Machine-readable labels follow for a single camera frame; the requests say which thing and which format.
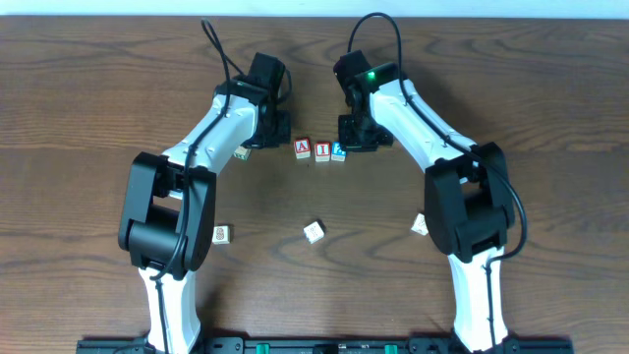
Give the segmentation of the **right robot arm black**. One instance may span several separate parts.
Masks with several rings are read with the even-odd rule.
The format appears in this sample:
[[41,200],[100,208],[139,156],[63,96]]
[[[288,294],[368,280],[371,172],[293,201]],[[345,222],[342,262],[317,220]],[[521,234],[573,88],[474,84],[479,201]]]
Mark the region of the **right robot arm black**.
[[458,340],[471,353],[501,348],[508,330],[500,259],[515,219],[503,152],[449,127],[394,63],[373,67],[357,50],[341,56],[333,73],[351,109],[338,120],[342,148],[375,151],[399,142],[425,174],[424,218],[452,271]]

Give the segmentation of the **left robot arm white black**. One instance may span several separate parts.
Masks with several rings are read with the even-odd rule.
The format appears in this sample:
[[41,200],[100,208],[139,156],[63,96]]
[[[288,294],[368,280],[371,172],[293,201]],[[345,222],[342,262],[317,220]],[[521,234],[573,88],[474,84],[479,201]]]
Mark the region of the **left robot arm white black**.
[[151,327],[124,350],[190,353],[200,335],[196,272],[212,242],[217,177],[238,148],[277,148],[291,136],[277,58],[257,53],[246,74],[216,87],[209,111],[178,144],[134,159],[118,234],[143,278]]

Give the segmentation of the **red letter I block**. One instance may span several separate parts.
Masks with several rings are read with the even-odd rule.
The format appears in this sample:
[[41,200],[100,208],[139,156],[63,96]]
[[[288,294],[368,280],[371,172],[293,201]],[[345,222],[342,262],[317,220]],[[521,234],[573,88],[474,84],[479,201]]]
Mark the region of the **red letter I block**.
[[314,157],[316,162],[327,162],[331,158],[331,144],[329,142],[316,143],[314,145]]

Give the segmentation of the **blue number 2 block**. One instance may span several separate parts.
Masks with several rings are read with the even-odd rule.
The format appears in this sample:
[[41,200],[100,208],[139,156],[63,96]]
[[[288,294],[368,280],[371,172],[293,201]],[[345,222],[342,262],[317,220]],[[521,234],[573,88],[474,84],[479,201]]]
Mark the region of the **blue number 2 block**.
[[332,161],[344,162],[347,152],[342,148],[339,142],[334,142],[331,146],[330,159]]

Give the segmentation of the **red letter A block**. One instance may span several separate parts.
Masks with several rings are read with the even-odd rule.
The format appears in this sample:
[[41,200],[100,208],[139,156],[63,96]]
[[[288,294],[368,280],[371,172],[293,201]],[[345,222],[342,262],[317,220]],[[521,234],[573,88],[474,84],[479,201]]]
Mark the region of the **red letter A block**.
[[297,159],[310,158],[312,154],[310,140],[308,138],[296,139],[294,141],[294,152]]

